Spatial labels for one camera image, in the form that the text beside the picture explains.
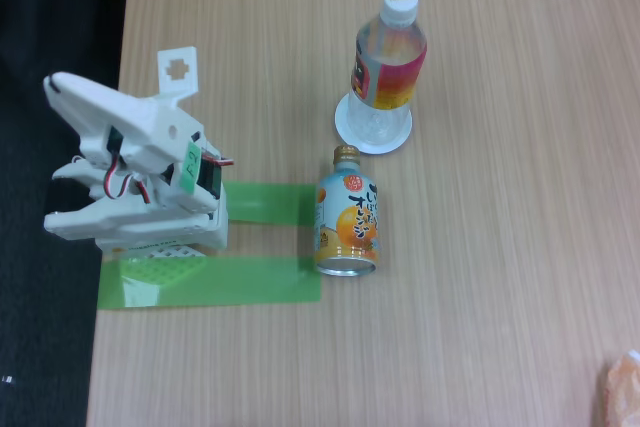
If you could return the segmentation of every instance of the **orange fruit illustration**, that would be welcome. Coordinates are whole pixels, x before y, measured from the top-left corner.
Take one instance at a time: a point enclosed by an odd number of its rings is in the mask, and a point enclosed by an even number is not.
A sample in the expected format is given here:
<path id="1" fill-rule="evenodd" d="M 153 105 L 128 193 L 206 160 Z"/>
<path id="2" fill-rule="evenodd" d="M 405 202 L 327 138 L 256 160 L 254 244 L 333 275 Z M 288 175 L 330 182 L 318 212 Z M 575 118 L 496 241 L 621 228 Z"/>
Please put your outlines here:
<path id="1" fill-rule="evenodd" d="M 358 215 L 358 210 L 362 212 L 362 216 Z M 371 212 L 364 207 L 359 209 L 357 205 L 348 207 L 340 214 L 336 232 L 340 242 L 361 249 L 370 248 L 371 241 L 378 235 Z"/>
<path id="2" fill-rule="evenodd" d="M 358 192 L 362 190 L 362 177 L 360 177 L 359 175 L 347 175 L 343 179 L 343 182 L 344 186 L 351 192 Z"/>

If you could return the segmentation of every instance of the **can bottom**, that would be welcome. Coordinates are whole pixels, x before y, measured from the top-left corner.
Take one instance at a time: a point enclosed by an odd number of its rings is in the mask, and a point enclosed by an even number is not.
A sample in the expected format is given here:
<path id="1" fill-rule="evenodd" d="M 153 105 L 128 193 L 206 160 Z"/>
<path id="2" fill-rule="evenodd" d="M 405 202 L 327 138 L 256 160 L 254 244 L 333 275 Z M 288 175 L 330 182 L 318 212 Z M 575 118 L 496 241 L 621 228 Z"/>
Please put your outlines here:
<path id="1" fill-rule="evenodd" d="M 370 274 L 376 270 L 376 264 L 370 260 L 353 259 L 350 257 L 330 257 L 316 264 L 319 272 L 339 277 L 357 277 Z"/>

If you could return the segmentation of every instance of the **bottle label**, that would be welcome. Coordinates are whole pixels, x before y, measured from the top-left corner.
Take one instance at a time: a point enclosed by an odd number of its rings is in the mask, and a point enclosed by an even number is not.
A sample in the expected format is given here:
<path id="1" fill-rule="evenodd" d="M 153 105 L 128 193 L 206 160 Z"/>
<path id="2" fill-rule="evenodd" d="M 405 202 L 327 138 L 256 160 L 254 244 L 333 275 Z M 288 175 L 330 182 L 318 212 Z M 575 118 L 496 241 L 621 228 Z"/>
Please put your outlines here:
<path id="1" fill-rule="evenodd" d="M 315 261 L 348 257 L 378 262 L 378 189 L 355 171 L 336 172 L 316 189 Z"/>
<path id="2" fill-rule="evenodd" d="M 356 40 L 356 63 L 351 74 L 351 88 L 369 107 L 397 109 L 413 97 L 426 55 L 425 45 L 418 58 L 408 64 L 386 65 L 372 58 Z"/>

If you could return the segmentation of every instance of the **cross-shaped hole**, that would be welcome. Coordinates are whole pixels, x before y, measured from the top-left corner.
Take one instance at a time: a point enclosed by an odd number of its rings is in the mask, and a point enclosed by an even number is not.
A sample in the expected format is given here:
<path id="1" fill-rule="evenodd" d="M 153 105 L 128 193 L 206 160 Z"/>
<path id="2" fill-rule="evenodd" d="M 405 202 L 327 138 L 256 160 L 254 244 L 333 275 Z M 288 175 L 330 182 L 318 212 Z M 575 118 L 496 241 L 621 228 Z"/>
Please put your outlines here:
<path id="1" fill-rule="evenodd" d="M 167 67 L 167 75 L 171 80 L 182 80 L 187 72 L 189 72 L 189 66 L 182 59 L 172 60 Z"/>

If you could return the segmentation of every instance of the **orange juice bottle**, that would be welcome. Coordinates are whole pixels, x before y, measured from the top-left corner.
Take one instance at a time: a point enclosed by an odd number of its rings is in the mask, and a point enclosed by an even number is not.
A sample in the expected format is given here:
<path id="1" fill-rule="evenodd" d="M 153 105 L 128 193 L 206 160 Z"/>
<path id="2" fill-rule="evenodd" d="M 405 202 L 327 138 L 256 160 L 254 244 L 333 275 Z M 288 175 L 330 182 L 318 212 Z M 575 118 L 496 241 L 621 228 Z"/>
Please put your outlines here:
<path id="1" fill-rule="evenodd" d="M 335 172 L 316 187 L 316 268 L 329 275 L 368 274 L 379 258 L 378 188 L 360 173 L 357 148 L 338 146 L 333 165 Z"/>

